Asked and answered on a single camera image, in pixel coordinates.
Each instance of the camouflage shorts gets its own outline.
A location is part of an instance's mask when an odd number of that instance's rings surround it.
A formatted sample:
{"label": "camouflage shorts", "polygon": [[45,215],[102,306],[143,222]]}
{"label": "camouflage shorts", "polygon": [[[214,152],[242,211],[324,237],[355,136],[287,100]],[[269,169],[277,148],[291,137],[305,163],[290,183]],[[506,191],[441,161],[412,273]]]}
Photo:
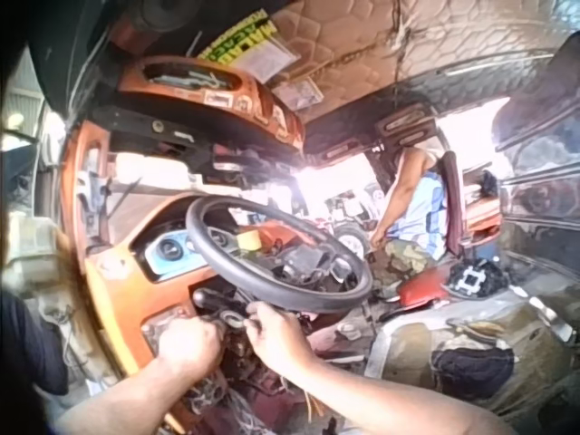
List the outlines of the camouflage shorts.
{"label": "camouflage shorts", "polygon": [[435,264],[433,258],[414,242],[390,239],[384,251],[374,253],[371,264],[375,284],[388,286],[397,281],[407,280]]}

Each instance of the tire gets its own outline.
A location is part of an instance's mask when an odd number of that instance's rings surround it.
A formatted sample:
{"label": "tire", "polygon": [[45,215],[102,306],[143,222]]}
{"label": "tire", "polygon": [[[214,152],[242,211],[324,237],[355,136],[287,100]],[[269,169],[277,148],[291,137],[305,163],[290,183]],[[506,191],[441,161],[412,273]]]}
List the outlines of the tire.
{"label": "tire", "polygon": [[[364,256],[366,256],[371,251],[369,237],[367,236],[366,231],[364,231],[358,224],[351,222],[341,224],[339,227],[334,229],[334,237],[336,237],[343,245],[351,249],[360,258],[364,258]],[[354,241],[355,238],[362,248],[362,254],[357,252],[355,249],[352,249],[350,243],[344,243],[344,241],[342,241],[342,237],[345,237],[347,240],[350,239],[350,241]]]}

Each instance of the hand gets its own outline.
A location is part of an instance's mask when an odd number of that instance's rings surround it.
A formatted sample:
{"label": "hand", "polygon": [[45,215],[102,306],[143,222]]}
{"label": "hand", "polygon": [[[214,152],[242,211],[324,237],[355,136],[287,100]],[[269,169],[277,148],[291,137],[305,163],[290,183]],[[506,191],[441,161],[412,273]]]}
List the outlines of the hand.
{"label": "hand", "polygon": [[247,311],[251,314],[250,320],[244,321],[247,338],[270,369],[292,380],[293,373],[316,360],[294,315],[280,313],[264,302],[248,305]]}
{"label": "hand", "polygon": [[384,243],[384,229],[377,228],[374,231],[374,234],[371,237],[371,248],[372,250],[376,251],[380,249],[382,244]]}
{"label": "hand", "polygon": [[176,319],[161,334],[158,359],[187,382],[201,381],[221,361],[225,329],[200,317]]}

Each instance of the black steering wheel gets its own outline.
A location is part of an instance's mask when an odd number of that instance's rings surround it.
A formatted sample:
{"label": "black steering wheel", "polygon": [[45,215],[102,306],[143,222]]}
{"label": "black steering wheel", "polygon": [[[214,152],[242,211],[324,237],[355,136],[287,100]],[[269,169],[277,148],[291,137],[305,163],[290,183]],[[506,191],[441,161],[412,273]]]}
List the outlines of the black steering wheel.
{"label": "black steering wheel", "polygon": [[[284,222],[314,241],[325,244],[333,251],[332,261],[343,260],[356,279],[356,286],[341,293],[321,293],[275,279],[250,267],[220,247],[209,234],[205,215],[217,208],[242,208]],[[372,275],[368,265],[333,236],[317,227],[283,211],[270,208],[242,198],[211,195],[196,199],[186,215],[189,237],[208,264],[227,281],[250,293],[256,299],[266,301],[286,310],[309,313],[342,313],[360,305],[371,292]]]}

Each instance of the gauge cluster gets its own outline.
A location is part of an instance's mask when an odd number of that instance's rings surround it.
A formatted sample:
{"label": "gauge cluster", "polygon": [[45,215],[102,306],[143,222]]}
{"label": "gauge cluster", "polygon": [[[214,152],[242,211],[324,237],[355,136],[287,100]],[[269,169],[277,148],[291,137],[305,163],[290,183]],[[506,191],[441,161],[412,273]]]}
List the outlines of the gauge cluster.
{"label": "gauge cluster", "polygon": [[[237,239],[221,229],[211,227],[209,232],[214,241],[227,252],[237,251]],[[145,248],[145,260],[151,271],[163,281],[208,263],[196,252],[186,229],[166,232],[158,236]]]}

